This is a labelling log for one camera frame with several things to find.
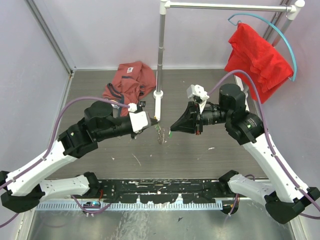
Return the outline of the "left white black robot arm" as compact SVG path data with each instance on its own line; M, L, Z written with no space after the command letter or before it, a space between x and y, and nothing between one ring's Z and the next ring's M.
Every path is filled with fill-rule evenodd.
M110 103L95 101L79 122L51 141L39 156L15 171L1 171L0 186L5 190L0 196L2 206L23 213L50 199L97 197L101 187L93 172L58 180L47 177L96 150L101 141L125 135L135 138L157 123L139 104L129 104L127 116L114 117Z

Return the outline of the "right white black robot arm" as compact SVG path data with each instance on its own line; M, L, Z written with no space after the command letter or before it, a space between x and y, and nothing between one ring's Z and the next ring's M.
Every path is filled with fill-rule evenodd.
M246 109L246 95L238 85L222 85L217 104L208 101L209 95L200 85L190 85L186 94L187 108L170 130L200 135L204 126L224 124L227 133L253 156L271 182L268 186L230 170L218 179L223 196L246 196L263 205L280 224L290 222L311 201L319 199L320 191L301 181L276 150L263 121Z

